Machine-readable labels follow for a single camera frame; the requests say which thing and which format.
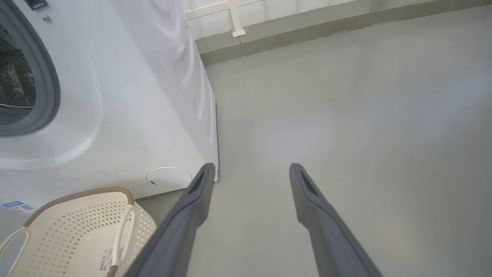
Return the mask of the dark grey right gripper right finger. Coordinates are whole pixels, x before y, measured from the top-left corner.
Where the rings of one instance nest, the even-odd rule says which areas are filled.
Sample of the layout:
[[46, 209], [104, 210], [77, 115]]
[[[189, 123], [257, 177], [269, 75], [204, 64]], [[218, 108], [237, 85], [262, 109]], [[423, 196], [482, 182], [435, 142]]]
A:
[[375, 263], [306, 169], [291, 164], [289, 179], [297, 218], [309, 231], [319, 276], [380, 277]]

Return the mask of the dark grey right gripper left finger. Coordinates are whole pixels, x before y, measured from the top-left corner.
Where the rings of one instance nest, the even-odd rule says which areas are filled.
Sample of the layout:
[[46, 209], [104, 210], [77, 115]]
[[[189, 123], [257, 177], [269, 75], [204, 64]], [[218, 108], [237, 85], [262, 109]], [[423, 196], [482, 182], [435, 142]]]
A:
[[204, 164], [125, 273], [126, 277], [186, 277], [197, 229], [209, 214], [216, 167]]

